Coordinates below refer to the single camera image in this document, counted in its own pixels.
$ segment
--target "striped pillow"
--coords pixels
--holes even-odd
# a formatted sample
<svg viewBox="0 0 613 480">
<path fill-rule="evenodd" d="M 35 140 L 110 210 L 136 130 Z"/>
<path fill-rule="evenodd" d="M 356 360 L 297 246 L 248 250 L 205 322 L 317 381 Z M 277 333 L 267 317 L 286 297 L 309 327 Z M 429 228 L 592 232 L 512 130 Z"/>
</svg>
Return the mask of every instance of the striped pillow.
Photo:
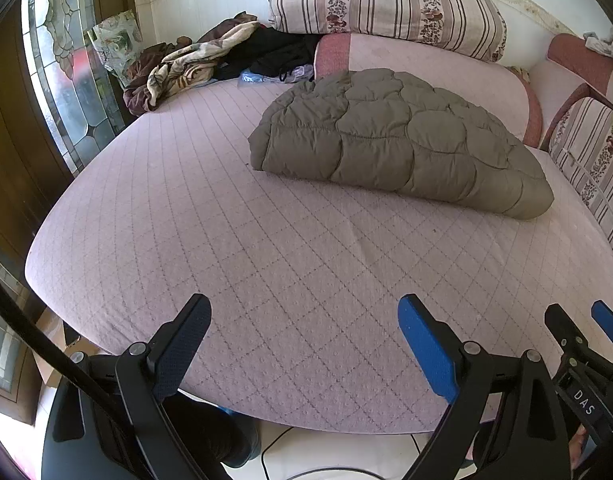
<svg viewBox="0 0 613 480">
<path fill-rule="evenodd" d="M 613 110 L 591 97 L 580 99 L 555 127 L 549 153 L 613 249 Z"/>
<path fill-rule="evenodd" d="M 294 34 L 374 34 L 490 61 L 506 42 L 491 0 L 269 0 L 269 7 L 275 28 Z"/>
</svg>

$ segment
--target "mattress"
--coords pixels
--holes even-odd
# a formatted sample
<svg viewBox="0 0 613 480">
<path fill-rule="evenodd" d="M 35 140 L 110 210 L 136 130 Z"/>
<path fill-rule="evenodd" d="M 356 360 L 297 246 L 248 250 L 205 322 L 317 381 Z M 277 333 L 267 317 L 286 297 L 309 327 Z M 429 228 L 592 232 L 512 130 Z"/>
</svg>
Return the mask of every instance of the mattress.
<svg viewBox="0 0 613 480">
<path fill-rule="evenodd" d="M 225 81 L 139 118 L 75 179 L 26 264 L 33 290 L 109 352 L 146 341 L 194 292 L 213 320 L 183 388 L 259 418 L 328 431 L 432 430 L 430 391 L 397 325 L 416 293 L 485 349 L 558 346 L 559 302 L 596 350 L 613 253 L 549 155 L 551 208 L 517 221 L 440 202 L 253 171 L 248 134 L 286 89 Z"/>
</svg>

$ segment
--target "cardboard box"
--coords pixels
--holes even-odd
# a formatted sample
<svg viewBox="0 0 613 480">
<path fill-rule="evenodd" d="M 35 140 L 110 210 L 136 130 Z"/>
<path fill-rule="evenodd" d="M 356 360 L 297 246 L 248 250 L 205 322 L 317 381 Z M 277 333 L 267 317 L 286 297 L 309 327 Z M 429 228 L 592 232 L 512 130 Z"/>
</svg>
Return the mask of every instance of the cardboard box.
<svg viewBox="0 0 613 480">
<path fill-rule="evenodd" d="M 70 345 L 67 345 L 64 337 L 64 322 L 48 308 L 42 313 L 36 326 L 42 330 L 42 332 L 45 333 L 45 335 L 51 339 L 67 357 L 71 357 L 71 355 L 77 351 L 84 352 L 87 355 L 96 355 L 100 353 L 100 349 L 96 345 L 82 336 Z M 33 356 L 35 357 L 35 362 L 38 365 L 40 375 L 46 386 L 57 388 L 62 375 L 35 352 L 33 352 Z"/>
</svg>

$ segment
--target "hand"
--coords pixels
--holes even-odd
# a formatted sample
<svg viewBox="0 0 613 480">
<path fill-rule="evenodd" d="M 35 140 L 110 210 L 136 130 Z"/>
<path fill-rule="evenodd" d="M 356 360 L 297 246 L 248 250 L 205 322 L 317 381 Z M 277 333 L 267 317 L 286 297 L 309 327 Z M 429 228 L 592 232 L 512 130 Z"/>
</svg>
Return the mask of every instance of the hand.
<svg viewBox="0 0 613 480">
<path fill-rule="evenodd" d="M 586 436 L 586 429 L 581 424 L 575 435 L 571 437 L 569 441 L 569 460 L 571 464 L 571 471 L 578 467 L 580 463 L 580 457 L 583 453 L 584 437 Z"/>
</svg>

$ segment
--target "black clothing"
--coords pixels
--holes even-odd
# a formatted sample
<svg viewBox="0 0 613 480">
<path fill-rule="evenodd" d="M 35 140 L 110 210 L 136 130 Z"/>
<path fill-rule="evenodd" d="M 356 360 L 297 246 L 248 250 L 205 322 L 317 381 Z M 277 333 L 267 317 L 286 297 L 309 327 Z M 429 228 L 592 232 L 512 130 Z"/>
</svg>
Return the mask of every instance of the black clothing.
<svg viewBox="0 0 613 480">
<path fill-rule="evenodd" d="M 219 80 L 234 79 L 247 68 L 254 74 L 282 77 L 296 66 L 313 64 L 320 34 L 288 34 L 259 27 L 250 38 L 235 45 L 214 70 Z"/>
<path fill-rule="evenodd" d="M 171 424 L 193 460 L 211 480 L 230 480 L 220 462 L 249 447 L 232 417 L 206 402 L 184 394 L 167 397 L 162 403 Z"/>
</svg>

